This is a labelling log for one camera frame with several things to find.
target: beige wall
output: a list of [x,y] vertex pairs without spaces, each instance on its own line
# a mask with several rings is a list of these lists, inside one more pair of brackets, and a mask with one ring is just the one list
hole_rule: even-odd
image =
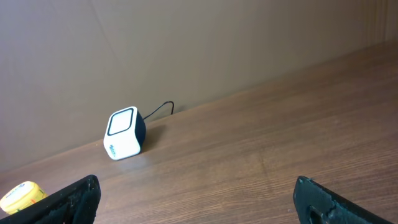
[[174,100],[185,110],[392,38],[395,9],[387,0],[0,1],[0,171],[102,138],[121,108],[147,114]]

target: cardboard wall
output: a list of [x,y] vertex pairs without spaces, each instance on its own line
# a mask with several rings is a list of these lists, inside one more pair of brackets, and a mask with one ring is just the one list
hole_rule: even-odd
[[0,1],[0,171],[101,139],[121,108],[148,114],[174,100],[186,110],[394,38],[396,9],[389,0]]

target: small speaker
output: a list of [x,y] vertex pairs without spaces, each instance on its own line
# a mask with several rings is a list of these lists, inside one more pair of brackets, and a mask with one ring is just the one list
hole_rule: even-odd
[[145,122],[137,108],[124,108],[109,118],[104,147],[113,160],[135,156],[141,152],[145,135]]

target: yellow object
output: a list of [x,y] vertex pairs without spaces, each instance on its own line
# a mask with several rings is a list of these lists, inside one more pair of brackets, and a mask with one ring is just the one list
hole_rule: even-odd
[[12,215],[45,197],[47,197],[47,194],[36,183],[26,181],[10,190],[0,200],[0,207],[9,215]]

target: wooden surface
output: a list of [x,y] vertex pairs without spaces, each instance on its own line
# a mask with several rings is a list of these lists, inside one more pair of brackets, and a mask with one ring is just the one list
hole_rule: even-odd
[[378,45],[154,121],[138,156],[100,140],[3,173],[0,193],[95,174],[96,223],[298,223],[306,175],[398,223],[397,74],[398,44]]

